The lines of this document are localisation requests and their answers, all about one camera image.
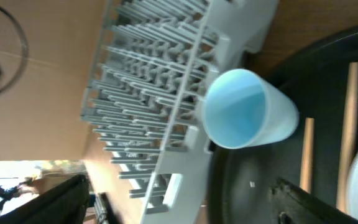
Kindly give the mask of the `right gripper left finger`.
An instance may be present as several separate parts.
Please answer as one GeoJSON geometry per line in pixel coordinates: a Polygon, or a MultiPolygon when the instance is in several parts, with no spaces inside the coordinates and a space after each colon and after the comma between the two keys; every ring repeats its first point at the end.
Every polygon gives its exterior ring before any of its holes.
{"type": "Polygon", "coordinates": [[[0,216],[0,224],[82,224],[90,200],[89,183],[75,175],[44,194],[0,216]]]}

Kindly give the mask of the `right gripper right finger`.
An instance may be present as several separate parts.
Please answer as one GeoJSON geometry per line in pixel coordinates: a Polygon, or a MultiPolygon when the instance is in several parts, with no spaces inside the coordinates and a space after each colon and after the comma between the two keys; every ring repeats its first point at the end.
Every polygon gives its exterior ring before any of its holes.
{"type": "Polygon", "coordinates": [[[357,219],[282,178],[269,188],[268,200],[274,224],[358,224],[357,219]]]}

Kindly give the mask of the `wooden chopstick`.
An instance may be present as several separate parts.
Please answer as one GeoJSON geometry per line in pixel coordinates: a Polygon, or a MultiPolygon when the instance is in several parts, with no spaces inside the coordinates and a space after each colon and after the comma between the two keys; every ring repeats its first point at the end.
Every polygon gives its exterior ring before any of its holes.
{"type": "Polygon", "coordinates": [[[347,79],[336,196],[336,208],[343,213],[347,213],[347,179],[356,143],[357,115],[358,62],[352,62],[347,79]]]}
{"type": "Polygon", "coordinates": [[[313,170],[313,141],[314,119],[306,118],[301,158],[300,188],[307,193],[311,192],[313,170]]]}

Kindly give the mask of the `light blue plastic cup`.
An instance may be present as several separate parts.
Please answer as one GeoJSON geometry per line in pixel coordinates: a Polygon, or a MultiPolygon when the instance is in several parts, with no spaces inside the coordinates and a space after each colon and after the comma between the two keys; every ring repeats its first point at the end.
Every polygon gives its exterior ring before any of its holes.
{"type": "Polygon", "coordinates": [[[202,122],[210,140],[226,149],[261,146],[290,137],[299,123],[295,103],[258,74],[234,69],[209,86],[202,122]]]}

